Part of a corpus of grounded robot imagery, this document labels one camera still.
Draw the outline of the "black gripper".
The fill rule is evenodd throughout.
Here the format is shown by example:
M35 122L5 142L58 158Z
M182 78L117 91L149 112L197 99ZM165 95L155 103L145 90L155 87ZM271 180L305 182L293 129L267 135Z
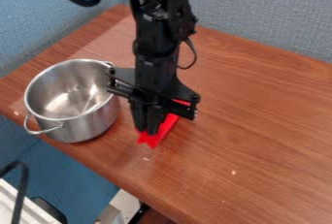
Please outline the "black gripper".
M150 135L158 133L167 111L196 118L201 96L178 78L178 58L177 51L162 56L138 54L134 68L109 69L107 90L129 100L135 127Z

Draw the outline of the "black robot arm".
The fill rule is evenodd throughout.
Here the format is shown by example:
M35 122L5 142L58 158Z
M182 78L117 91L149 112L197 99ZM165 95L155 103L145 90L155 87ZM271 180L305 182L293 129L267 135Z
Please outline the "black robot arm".
M68 0L94 7L102 0ZM169 114L194 119L201 97L180 80L181 44L190 44L197 17L189 0L130 0L137 23L135 66L109 70L107 90L125 97L135 127L154 135Z

